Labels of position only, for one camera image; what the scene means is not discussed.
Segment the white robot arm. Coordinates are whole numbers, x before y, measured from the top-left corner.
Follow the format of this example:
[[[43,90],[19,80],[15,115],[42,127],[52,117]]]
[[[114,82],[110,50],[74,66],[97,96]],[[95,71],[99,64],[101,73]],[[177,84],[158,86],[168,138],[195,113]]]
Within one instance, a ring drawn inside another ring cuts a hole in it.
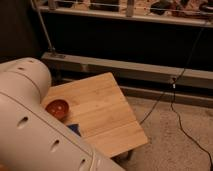
[[[124,171],[41,106],[51,75],[41,61],[0,64],[0,165],[9,171]]]

